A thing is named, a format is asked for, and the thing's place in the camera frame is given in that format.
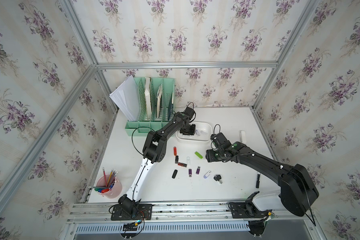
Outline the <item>white storage box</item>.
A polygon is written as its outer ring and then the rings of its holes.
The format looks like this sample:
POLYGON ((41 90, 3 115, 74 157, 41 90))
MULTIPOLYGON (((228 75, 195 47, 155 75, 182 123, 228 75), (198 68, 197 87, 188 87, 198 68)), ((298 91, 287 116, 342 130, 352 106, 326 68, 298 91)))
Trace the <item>white storage box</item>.
POLYGON ((196 125, 194 135, 183 135, 179 131, 177 131, 175 134, 177 140, 180 143, 209 143, 213 131, 212 126, 206 122, 194 122, 194 124, 196 125))

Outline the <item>lilac white usb drive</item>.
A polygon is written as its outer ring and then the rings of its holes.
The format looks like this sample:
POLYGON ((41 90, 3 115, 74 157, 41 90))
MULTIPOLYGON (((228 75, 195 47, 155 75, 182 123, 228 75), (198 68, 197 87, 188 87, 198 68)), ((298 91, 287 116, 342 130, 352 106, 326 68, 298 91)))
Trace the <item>lilac white usb drive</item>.
POLYGON ((212 171, 207 171, 207 172, 204 174, 203 178, 204 178, 204 179, 207 179, 207 178, 211 175, 211 173, 212 173, 212 171))

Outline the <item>black usb drive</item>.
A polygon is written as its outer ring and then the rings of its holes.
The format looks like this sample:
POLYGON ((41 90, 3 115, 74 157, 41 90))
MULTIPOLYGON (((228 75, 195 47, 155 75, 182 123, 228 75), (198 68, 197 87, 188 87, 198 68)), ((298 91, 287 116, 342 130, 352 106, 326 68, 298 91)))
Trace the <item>black usb drive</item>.
POLYGON ((173 174, 172 174, 172 179, 175 179, 177 176, 178 170, 174 170, 173 174))

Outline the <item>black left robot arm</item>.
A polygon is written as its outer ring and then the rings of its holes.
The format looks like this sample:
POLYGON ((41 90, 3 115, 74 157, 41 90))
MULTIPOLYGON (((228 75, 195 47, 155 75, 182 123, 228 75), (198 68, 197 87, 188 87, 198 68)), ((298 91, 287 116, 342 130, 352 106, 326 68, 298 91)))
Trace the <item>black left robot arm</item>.
POLYGON ((176 112, 173 118, 160 130, 151 130, 147 134, 141 152, 143 159, 140 169, 129 190, 120 198, 121 203, 126 200, 133 202, 141 200, 140 194, 146 179, 150 175, 152 169, 160 163, 166 155, 168 140, 180 130, 184 130, 187 134, 193 135, 196 127, 192 124, 192 121, 195 118, 195 110, 186 107, 182 112, 176 112))

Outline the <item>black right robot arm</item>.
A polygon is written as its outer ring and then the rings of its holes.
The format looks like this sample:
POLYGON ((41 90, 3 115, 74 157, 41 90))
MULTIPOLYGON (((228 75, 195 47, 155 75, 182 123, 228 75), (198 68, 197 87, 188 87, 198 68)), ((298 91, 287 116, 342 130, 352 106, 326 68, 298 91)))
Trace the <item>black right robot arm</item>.
POLYGON ((302 217, 319 197, 308 170, 296 164, 279 163, 252 150, 241 142, 231 143, 223 133, 211 135, 215 148, 206 151, 206 159, 213 162, 234 162, 250 167, 270 180, 281 190, 282 205, 295 216, 302 217))

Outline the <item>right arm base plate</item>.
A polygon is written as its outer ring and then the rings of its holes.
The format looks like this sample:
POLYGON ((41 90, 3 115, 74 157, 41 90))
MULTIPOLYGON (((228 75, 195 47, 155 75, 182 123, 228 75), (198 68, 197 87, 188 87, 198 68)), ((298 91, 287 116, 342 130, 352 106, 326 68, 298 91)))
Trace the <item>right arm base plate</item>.
POLYGON ((272 215, 271 211, 260 211, 252 203, 229 202, 228 208, 233 219, 267 219, 272 215))

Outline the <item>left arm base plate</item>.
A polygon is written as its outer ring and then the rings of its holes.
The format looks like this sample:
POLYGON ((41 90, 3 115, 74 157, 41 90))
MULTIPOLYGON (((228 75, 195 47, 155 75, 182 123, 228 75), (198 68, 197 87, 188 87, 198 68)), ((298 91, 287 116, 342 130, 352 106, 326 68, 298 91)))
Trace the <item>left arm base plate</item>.
POLYGON ((129 220, 150 220, 152 218, 153 205, 139 204, 132 206, 131 209, 122 207, 117 204, 112 206, 111 220, 112 221, 129 221, 129 220))

